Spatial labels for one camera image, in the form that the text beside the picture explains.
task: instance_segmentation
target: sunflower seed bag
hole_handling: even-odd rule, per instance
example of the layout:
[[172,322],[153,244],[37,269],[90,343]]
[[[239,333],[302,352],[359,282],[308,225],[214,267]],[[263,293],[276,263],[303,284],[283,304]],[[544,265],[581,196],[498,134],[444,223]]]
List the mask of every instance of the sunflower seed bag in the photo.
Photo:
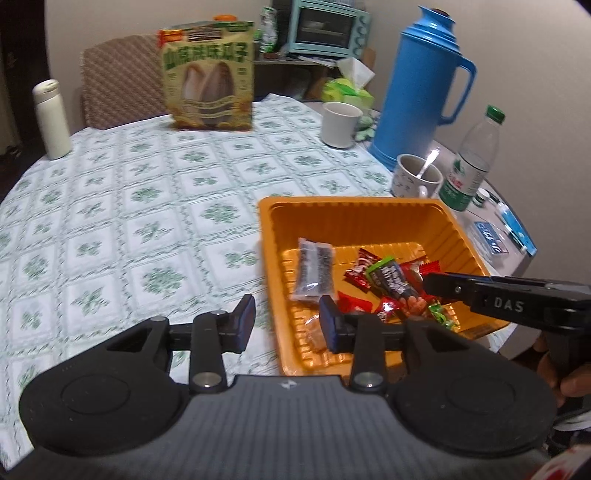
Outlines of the sunflower seed bag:
[[252,128],[253,23],[200,22],[158,33],[164,103],[180,127]]

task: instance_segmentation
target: hand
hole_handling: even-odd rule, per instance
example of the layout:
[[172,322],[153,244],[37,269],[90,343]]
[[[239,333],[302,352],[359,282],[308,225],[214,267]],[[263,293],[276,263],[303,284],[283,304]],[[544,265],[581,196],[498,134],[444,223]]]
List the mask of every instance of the hand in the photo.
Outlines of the hand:
[[554,392],[559,407],[564,404],[566,397],[591,395],[591,364],[581,365],[574,372],[561,379],[558,377],[558,372],[547,352],[548,345],[543,334],[535,341],[533,348],[536,352],[546,352],[538,364],[538,375],[546,381]]

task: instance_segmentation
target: red object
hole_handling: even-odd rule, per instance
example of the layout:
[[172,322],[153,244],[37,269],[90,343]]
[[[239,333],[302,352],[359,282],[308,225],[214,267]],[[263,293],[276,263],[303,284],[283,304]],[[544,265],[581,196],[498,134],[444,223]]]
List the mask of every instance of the red object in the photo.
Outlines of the red object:
[[398,300],[392,299],[390,297],[382,297],[374,313],[382,322],[386,323],[390,319],[398,318],[396,315],[396,310],[402,310],[402,305]]
[[365,278],[365,271],[370,265],[380,260],[381,258],[377,255],[368,252],[365,248],[360,248],[355,266],[345,271],[345,280],[365,292],[369,291],[371,285]]
[[181,41],[184,38],[183,30],[179,28],[163,28],[158,31],[158,48],[171,41]]
[[556,470],[552,472],[548,477],[548,480],[567,480],[570,477],[570,472],[565,472],[564,470]]
[[238,17],[236,15],[222,14],[216,15],[215,17],[213,17],[213,19],[216,22],[235,22],[236,20],[238,20]]
[[425,263],[421,258],[400,264],[408,283],[410,283],[419,295],[429,304],[437,301],[437,297],[429,295],[423,290],[423,277],[428,273],[440,273],[439,260]]
[[343,292],[337,292],[339,299],[337,307],[343,313],[349,312],[371,312],[371,302],[369,300],[362,300]]

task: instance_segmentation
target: blue package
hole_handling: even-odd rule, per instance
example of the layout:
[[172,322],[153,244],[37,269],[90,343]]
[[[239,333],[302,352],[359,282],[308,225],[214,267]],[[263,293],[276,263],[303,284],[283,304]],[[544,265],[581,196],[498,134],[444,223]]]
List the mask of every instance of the blue package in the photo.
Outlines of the blue package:
[[507,254],[509,251],[507,247],[499,238],[499,235],[495,232],[495,228],[489,222],[474,222],[474,226],[478,229],[482,238],[488,244],[488,248],[491,254]]
[[530,236],[525,232],[525,229],[519,223],[519,220],[513,212],[509,209],[507,205],[504,203],[500,203],[498,205],[499,213],[501,219],[506,223],[506,225],[511,229],[511,231],[519,238],[519,241],[525,246],[527,252],[533,257],[538,249],[535,247],[534,243],[531,241]]

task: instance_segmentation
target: wall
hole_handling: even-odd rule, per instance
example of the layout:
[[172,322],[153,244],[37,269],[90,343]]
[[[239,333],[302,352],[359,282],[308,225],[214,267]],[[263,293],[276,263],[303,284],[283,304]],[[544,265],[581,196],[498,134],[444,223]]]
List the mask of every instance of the wall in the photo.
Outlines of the wall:
[[[377,50],[371,91],[381,104],[400,31],[417,0],[365,0]],[[231,12],[257,20],[265,0],[47,1],[52,75],[70,126],[82,127],[80,51],[110,38]],[[501,151],[490,179],[526,224],[540,252],[528,275],[591,283],[591,17],[574,0],[438,0],[457,22],[464,55],[479,74],[454,125],[436,138],[456,149],[488,103],[502,108]],[[454,94],[465,75],[459,73]]]
[[[370,90],[383,100],[399,33],[416,0],[366,0],[377,50]],[[506,113],[489,179],[525,223],[539,253],[528,276],[591,283],[591,16],[574,0],[438,0],[456,21],[478,77],[455,124],[436,138],[455,150],[492,103]],[[466,75],[457,75],[454,94]]]
[[84,127],[80,104],[80,52],[111,38],[156,33],[214,15],[257,21],[265,0],[47,0],[46,33],[51,75],[59,80],[70,129]]

